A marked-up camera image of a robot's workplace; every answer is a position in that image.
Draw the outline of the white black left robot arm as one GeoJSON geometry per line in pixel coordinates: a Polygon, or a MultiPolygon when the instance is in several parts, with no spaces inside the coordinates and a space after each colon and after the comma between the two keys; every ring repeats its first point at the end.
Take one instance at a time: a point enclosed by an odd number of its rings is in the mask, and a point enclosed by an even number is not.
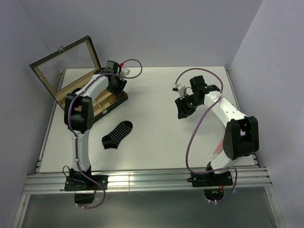
{"type": "Polygon", "coordinates": [[[76,177],[76,185],[86,190],[92,186],[89,159],[89,133],[95,123],[93,102],[102,91],[119,96],[130,74],[124,63],[108,61],[106,67],[97,70],[84,87],[65,97],[64,122],[71,132],[73,161],[71,176],[76,177]]]}

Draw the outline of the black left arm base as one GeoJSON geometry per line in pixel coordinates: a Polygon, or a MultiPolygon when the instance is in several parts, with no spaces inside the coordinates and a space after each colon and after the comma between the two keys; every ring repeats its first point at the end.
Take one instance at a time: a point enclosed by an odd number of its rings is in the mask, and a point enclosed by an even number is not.
{"type": "Polygon", "coordinates": [[[88,180],[79,171],[70,169],[69,175],[66,176],[64,191],[74,192],[74,200],[77,204],[91,204],[95,199],[97,190],[107,189],[107,175],[92,175],[91,168],[84,172],[84,174],[100,184],[101,187],[91,180],[88,180]]]}

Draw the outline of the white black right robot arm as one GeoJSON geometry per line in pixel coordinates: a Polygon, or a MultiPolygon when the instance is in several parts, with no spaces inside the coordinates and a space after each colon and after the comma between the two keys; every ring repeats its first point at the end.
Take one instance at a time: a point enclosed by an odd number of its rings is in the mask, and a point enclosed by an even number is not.
{"type": "Polygon", "coordinates": [[[178,119],[192,115],[200,105],[207,106],[225,126],[222,152],[210,162],[210,171],[206,173],[206,181],[216,185],[222,179],[222,173],[233,168],[243,157],[247,157],[259,149],[258,121],[254,116],[246,116],[234,107],[222,95],[216,85],[207,85],[203,76],[195,76],[190,80],[192,94],[186,92],[186,86],[175,84],[173,91],[178,92],[175,100],[178,119]]]}

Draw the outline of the black white striped sock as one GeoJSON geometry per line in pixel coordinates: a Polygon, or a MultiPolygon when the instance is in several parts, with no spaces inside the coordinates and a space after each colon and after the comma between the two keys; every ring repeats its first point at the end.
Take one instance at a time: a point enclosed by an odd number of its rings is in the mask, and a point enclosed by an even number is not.
{"type": "Polygon", "coordinates": [[[132,131],[133,124],[130,121],[120,122],[109,134],[102,138],[104,149],[117,149],[120,142],[132,131]]]}

